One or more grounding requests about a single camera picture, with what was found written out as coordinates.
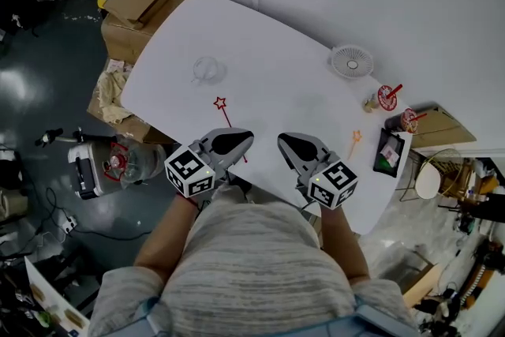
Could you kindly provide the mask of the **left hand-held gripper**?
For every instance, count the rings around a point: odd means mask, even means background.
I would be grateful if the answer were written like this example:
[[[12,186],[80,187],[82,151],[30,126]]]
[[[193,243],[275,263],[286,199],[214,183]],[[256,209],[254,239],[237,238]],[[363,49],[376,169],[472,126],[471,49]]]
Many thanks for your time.
[[[210,191],[226,176],[227,168],[249,150],[253,140],[253,133],[246,129],[213,129],[203,139],[175,148],[164,162],[166,176],[186,198]]]

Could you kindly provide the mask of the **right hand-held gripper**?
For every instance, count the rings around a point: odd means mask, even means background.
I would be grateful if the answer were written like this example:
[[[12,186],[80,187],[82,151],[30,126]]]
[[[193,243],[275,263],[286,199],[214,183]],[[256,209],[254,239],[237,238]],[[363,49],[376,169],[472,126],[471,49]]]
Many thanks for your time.
[[[281,133],[277,145],[290,169],[299,173],[296,189],[306,200],[335,210],[353,195],[358,176],[319,138]]]

